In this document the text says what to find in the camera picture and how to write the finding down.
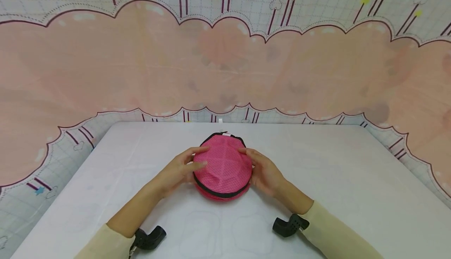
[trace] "wall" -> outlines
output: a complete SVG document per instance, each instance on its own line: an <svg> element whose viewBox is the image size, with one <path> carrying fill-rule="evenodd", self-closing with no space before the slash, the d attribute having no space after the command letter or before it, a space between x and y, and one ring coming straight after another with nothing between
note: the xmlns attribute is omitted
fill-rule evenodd
<svg viewBox="0 0 451 259"><path fill-rule="evenodd" d="M119 120L360 125L451 207L450 2L0 0L0 257Z"/></svg>

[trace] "hand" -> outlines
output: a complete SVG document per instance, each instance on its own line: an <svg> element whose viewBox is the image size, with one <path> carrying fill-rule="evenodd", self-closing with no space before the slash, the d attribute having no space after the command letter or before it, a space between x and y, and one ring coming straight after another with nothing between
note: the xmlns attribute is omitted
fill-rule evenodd
<svg viewBox="0 0 451 259"><path fill-rule="evenodd" d="M238 149L241 154L246 154L252 160L254 166L251 184L268 196L276 197L279 189L287 180L277 169L276 165L268 157L264 156L255 149Z"/></svg>
<svg viewBox="0 0 451 259"><path fill-rule="evenodd" d="M192 172L204 168L207 162L193 162L196 153L206 152L209 147L191 147L177 155L152 179L151 183L157 187L161 198L168 197L181 184L193 182Z"/></svg>

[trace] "heart illustration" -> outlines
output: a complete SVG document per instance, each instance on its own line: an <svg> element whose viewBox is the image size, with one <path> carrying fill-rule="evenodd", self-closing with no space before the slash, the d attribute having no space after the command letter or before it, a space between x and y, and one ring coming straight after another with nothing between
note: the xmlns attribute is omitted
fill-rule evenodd
<svg viewBox="0 0 451 259"><path fill-rule="evenodd" d="M74 150L82 150L83 149L83 145L84 145L84 141L80 141L80 143L78 143L77 145L74 146Z"/></svg>
<svg viewBox="0 0 451 259"><path fill-rule="evenodd" d="M45 199L51 199L52 197L55 197L57 195L57 193L58 193L58 186L56 185L52 188L51 191L49 191L47 193L47 195L45 196Z"/></svg>

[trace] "black clamp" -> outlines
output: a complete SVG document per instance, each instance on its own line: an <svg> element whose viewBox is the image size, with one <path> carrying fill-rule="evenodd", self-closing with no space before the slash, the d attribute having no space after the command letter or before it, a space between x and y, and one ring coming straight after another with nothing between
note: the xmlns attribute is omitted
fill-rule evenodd
<svg viewBox="0 0 451 259"><path fill-rule="evenodd" d="M305 230L309 226L308 220L301 218L298 214L293 214L288 222L281 218L276 218L272 230L282 237L294 235L299 229Z"/></svg>
<svg viewBox="0 0 451 259"><path fill-rule="evenodd" d="M155 227L149 234L146 234L142 229L138 229L135 233L135 241L130 250L134 250L135 247L142 250L154 250L165 237L166 231L160 226Z"/></svg>

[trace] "white table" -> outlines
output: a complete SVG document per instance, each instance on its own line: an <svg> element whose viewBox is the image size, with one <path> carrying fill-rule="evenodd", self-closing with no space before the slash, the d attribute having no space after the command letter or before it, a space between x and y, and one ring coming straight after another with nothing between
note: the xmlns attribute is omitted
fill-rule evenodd
<svg viewBox="0 0 451 259"><path fill-rule="evenodd" d="M359 126L116 123L50 206L14 259L73 258L97 229L176 154L227 130L385 258L450 258L451 210ZM322 258L302 236L272 232L289 213L254 189L228 203L186 186L143 224L166 239L136 258Z"/></svg>

